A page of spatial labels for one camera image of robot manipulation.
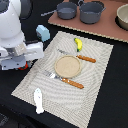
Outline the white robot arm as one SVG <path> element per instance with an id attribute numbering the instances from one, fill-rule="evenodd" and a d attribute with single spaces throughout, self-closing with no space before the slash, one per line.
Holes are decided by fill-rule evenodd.
<path id="1" fill-rule="evenodd" d="M 31 0 L 0 0 L 0 68 L 25 69 L 44 56 L 41 42 L 27 45 L 21 19 L 29 17 Z"/>

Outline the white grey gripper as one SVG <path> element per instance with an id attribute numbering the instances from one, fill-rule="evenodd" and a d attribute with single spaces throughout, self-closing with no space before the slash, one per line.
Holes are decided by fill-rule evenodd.
<path id="1" fill-rule="evenodd" d="M 41 42 L 26 45 L 0 46 L 0 67 L 2 70 L 16 69 L 24 67 L 27 62 L 40 59 L 44 56 L 43 44 Z"/>

